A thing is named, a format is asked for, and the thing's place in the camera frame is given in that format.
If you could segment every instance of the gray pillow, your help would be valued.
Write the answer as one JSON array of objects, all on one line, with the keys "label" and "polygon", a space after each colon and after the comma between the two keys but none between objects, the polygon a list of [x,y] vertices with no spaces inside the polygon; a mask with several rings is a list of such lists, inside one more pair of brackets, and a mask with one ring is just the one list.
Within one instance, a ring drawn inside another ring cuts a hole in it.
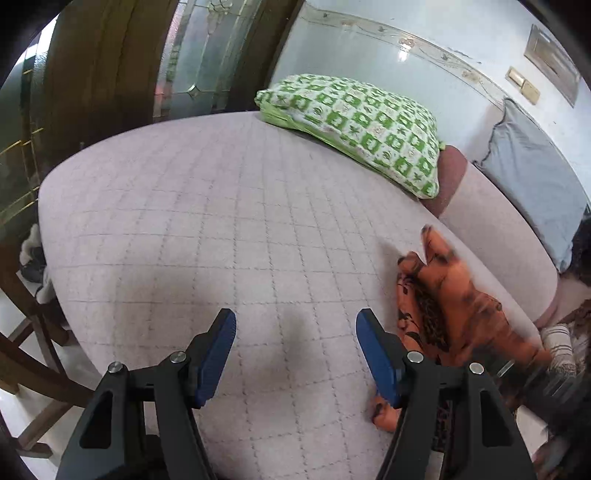
[{"label": "gray pillow", "polygon": [[559,272],[571,261],[587,195],[548,136],[511,99],[492,132],[489,153],[474,165],[511,201]]}]

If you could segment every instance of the light switch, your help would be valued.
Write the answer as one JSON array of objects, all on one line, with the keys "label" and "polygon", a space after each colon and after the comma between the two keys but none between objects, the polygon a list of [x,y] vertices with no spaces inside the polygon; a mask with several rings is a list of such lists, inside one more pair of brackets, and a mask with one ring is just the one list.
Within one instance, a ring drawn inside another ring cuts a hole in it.
[{"label": "light switch", "polygon": [[540,100],[540,91],[534,87],[534,85],[527,80],[521,73],[515,70],[513,67],[507,72],[507,80],[510,80],[519,89],[521,94],[527,98],[533,105],[538,103]]},{"label": "light switch", "polygon": [[507,72],[507,78],[515,83],[519,88],[523,87],[523,84],[525,83],[525,77],[513,67],[511,67],[509,72]]},{"label": "light switch", "polygon": [[529,80],[521,87],[521,94],[534,105],[540,100],[540,91]]}]

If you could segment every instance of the white wall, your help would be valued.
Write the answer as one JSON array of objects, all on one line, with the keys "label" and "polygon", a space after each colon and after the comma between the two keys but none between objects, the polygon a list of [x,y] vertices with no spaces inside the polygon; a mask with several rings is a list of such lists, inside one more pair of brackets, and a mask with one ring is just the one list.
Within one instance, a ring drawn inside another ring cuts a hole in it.
[{"label": "white wall", "polygon": [[415,55],[400,61],[398,53],[390,43],[299,18],[272,81],[307,72],[373,83],[427,107],[437,118],[440,140],[469,160],[484,158],[502,110],[440,66]]},{"label": "white wall", "polygon": [[[316,8],[356,15],[400,28],[469,63],[512,96],[540,124],[573,166],[587,193],[591,193],[591,157],[588,154],[591,151],[591,92],[581,81],[579,97],[572,108],[550,81],[524,57],[531,25],[537,24],[549,32],[518,0],[308,2]],[[338,32],[333,35],[338,40]],[[541,92],[537,105],[530,104],[505,79],[511,66]],[[432,87],[437,88],[437,85],[433,83]],[[443,88],[440,90],[444,98],[447,92]]]}]

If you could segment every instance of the blue gripper pad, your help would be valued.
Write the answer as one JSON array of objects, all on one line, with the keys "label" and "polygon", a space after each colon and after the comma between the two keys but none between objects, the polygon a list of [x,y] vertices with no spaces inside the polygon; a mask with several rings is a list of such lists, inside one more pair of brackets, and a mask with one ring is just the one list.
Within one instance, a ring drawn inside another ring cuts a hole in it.
[{"label": "blue gripper pad", "polygon": [[397,408],[400,404],[400,395],[397,387],[402,377],[402,371],[392,366],[378,340],[374,327],[368,319],[368,315],[375,318],[371,309],[363,309],[357,314],[357,339],[369,365],[369,370],[374,377],[379,394],[390,405]]},{"label": "blue gripper pad", "polygon": [[203,407],[205,402],[214,396],[236,337],[236,315],[231,310],[228,312],[217,334],[214,334],[215,338],[197,373],[195,389],[197,408]]}]

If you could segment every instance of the chair leg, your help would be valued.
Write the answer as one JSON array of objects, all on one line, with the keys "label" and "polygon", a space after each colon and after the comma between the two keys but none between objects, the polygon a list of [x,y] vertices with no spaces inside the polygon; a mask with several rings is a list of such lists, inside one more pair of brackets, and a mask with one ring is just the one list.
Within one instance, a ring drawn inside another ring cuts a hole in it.
[{"label": "chair leg", "polygon": [[70,410],[72,405],[57,400],[51,403],[37,415],[26,429],[18,436],[17,442],[22,450],[30,450],[56,422]]},{"label": "chair leg", "polygon": [[[12,438],[12,435],[10,435],[10,431],[0,413],[0,452],[2,455],[2,471],[4,471],[3,478],[7,478],[12,474],[14,478],[18,478],[19,480],[37,480],[37,477],[31,473],[22,461],[22,458],[16,449],[16,442],[16,439]],[[49,450],[49,453],[51,454],[51,449],[47,445],[45,445],[45,447],[47,447],[46,451]],[[31,453],[28,453],[28,456],[38,454],[39,451],[40,448],[35,445],[35,447],[31,449]]]},{"label": "chair leg", "polygon": [[86,407],[92,390],[38,362],[0,334],[0,378],[13,378],[46,397]]},{"label": "chair leg", "polygon": [[43,354],[47,366],[52,370],[67,376],[66,369],[64,369],[64,366],[61,364],[61,360],[57,356],[56,349],[53,346],[51,337],[47,331],[47,323],[40,317],[33,318],[32,322],[33,331],[35,332],[35,336],[37,337],[41,353]]},{"label": "chair leg", "polygon": [[67,346],[75,343],[73,341],[72,333],[61,325],[56,324],[51,319],[47,319],[45,325],[47,326],[47,332],[49,333],[51,340],[53,340],[59,346]]},{"label": "chair leg", "polygon": [[29,457],[29,458],[49,458],[53,455],[51,448],[46,443],[36,443],[28,450],[24,450],[19,444],[16,439],[12,439],[11,441],[13,448],[17,451],[17,453],[21,457]]},{"label": "chair leg", "polygon": [[12,333],[8,336],[8,339],[15,345],[20,346],[32,333],[33,323],[31,323],[29,318],[25,318],[12,331]]},{"label": "chair leg", "polygon": [[0,378],[0,388],[12,395],[18,394],[20,390],[18,388],[18,383],[14,383],[10,380],[3,380],[2,378]]}]

